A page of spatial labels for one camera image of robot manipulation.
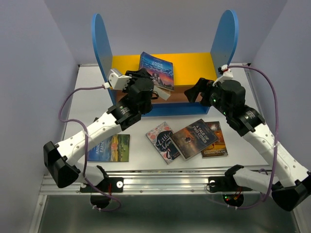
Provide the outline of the Jane Eyre blue book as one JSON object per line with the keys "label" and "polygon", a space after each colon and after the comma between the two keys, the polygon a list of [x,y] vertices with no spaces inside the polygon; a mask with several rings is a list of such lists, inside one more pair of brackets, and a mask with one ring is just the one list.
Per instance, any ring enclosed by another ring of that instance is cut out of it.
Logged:
{"label": "Jane Eyre blue book", "polygon": [[172,62],[156,58],[142,52],[139,60],[139,69],[145,68],[151,75],[155,86],[174,91],[174,76]]}

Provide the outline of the A Tale of Two Cities book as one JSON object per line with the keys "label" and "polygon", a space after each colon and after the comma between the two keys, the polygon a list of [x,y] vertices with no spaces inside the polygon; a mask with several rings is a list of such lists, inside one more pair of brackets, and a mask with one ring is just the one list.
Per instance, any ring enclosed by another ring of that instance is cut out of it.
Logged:
{"label": "A Tale of Two Cities book", "polygon": [[202,119],[173,133],[170,138],[185,160],[201,153],[218,140],[214,131]]}

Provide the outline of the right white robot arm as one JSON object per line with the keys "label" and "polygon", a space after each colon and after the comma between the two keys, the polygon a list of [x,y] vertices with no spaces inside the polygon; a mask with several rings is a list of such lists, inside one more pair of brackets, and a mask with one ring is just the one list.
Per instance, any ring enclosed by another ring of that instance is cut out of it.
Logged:
{"label": "right white robot arm", "polygon": [[213,106],[227,124],[252,145],[271,166],[271,175],[241,165],[229,168],[223,176],[210,177],[209,192],[257,191],[271,196],[285,211],[292,211],[311,195],[311,173],[280,144],[261,114],[245,104],[246,90],[238,81],[214,82],[200,78],[184,92],[189,102],[200,95],[203,106]]}

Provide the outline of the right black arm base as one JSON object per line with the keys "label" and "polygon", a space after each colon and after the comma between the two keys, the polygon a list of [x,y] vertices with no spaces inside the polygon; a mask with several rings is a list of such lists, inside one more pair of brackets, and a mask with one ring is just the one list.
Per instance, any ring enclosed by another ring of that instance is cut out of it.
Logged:
{"label": "right black arm base", "polygon": [[252,191],[251,188],[238,186],[233,178],[227,176],[213,176],[208,178],[206,191],[222,193],[224,204],[227,207],[238,209],[244,202],[244,192]]}

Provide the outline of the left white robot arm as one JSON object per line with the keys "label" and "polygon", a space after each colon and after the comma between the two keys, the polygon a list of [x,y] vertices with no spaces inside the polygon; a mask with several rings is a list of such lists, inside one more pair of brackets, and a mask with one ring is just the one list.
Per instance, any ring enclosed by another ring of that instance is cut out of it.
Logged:
{"label": "left white robot arm", "polygon": [[79,160],[87,158],[88,151],[100,142],[139,122],[142,115],[152,110],[152,100],[158,98],[152,77],[145,68],[127,71],[124,75],[111,69],[108,75],[108,81],[94,89],[112,88],[125,95],[89,126],[75,120],[83,128],[77,134],[56,144],[50,141],[43,147],[44,165],[59,188],[80,182],[104,191],[108,187],[104,169]]}

